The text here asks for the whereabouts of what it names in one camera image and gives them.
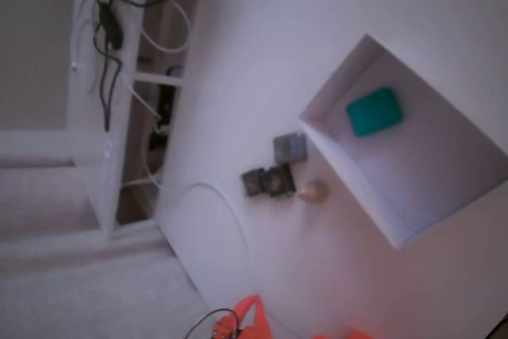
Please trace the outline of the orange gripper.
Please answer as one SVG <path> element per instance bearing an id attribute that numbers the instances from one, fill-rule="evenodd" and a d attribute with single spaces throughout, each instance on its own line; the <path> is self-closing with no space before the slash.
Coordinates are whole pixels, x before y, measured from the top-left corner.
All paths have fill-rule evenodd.
<path id="1" fill-rule="evenodd" d="M 238 318 L 244 318 L 251 308 L 255 309 L 253 326 L 238 329 L 233 314 L 219 318 L 212 328 L 213 339 L 271 339 L 271 327 L 267 320 L 266 311 L 259 295 L 248 295 L 233 308 Z"/>

